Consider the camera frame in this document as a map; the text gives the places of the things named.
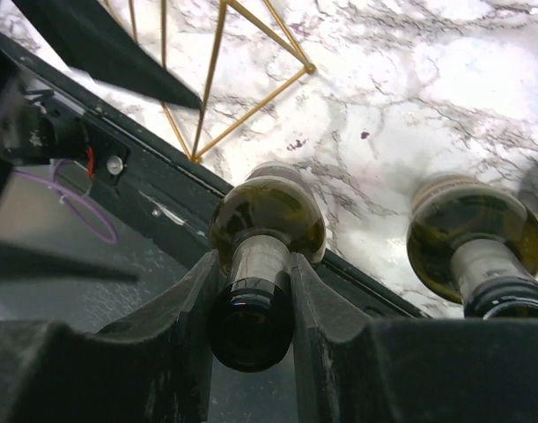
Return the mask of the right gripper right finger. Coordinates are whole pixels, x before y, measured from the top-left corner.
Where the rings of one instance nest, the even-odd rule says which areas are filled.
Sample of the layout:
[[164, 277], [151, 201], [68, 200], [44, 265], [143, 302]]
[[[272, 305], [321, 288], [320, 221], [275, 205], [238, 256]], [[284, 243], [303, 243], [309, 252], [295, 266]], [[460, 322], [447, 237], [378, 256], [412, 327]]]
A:
[[538, 422], [538, 320], [373, 318], [292, 258], [302, 422]]

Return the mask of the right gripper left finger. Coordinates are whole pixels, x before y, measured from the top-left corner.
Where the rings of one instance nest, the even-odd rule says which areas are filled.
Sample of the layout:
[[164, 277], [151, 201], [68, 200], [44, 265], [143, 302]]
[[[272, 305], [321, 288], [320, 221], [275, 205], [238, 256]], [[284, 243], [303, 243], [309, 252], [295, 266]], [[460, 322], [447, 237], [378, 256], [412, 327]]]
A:
[[176, 284], [96, 333], [0, 321], [0, 422], [204, 422], [218, 289], [210, 251]]

